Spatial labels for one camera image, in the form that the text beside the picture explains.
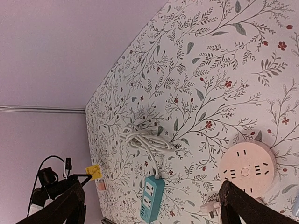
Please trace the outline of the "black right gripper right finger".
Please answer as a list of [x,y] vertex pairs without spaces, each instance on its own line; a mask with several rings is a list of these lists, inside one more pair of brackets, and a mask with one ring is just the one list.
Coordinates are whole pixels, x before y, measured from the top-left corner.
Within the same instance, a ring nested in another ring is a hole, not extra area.
[[223,224],[293,224],[295,221],[259,203],[232,182],[225,180],[219,191]]

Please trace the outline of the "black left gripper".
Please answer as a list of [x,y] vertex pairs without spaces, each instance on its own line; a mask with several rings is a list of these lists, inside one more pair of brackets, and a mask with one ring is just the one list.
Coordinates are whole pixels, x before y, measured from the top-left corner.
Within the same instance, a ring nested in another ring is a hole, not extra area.
[[[85,177],[85,180],[82,182],[79,181],[79,177]],[[56,186],[56,190],[58,194],[64,193],[66,190],[68,190],[70,187],[72,187],[76,183],[80,183],[81,186],[85,186],[92,178],[91,174],[73,174],[69,176],[67,179],[63,179],[58,182]]]

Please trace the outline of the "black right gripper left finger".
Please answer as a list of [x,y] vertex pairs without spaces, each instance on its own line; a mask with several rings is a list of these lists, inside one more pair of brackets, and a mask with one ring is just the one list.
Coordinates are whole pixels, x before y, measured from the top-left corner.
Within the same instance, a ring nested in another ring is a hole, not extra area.
[[56,200],[17,224],[83,224],[85,193],[80,183],[74,184]]

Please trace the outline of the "yellow cube socket adapter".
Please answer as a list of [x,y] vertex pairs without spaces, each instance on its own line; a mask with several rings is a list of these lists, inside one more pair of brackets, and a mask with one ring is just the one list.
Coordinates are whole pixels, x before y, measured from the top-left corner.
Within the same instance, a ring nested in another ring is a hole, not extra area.
[[91,181],[101,179],[102,172],[99,165],[93,165],[85,168],[87,174],[91,175]]

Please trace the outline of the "teal power strip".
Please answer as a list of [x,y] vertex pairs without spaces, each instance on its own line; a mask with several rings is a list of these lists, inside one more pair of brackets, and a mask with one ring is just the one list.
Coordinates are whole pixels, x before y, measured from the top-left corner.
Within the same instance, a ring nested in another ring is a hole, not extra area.
[[165,181],[162,178],[157,179],[154,175],[145,178],[140,216],[148,224],[157,220],[164,187]]

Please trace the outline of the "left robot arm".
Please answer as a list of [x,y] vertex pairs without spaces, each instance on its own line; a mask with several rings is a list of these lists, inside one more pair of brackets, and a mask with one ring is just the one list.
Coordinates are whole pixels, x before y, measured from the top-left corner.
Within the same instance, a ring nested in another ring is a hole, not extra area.
[[[63,163],[63,178],[59,180],[59,176],[52,170],[52,167],[42,168],[44,163],[51,159],[59,159]],[[70,174],[72,170],[71,158],[67,157],[65,160],[57,155],[46,157],[40,164],[33,190],[30,195],[27,216],[36,213],[45,207],[45,202],[48,199],[55,200],[59,195],[63,194],[74,184],[79,183],[85,186],[91,180],[91,174]]]

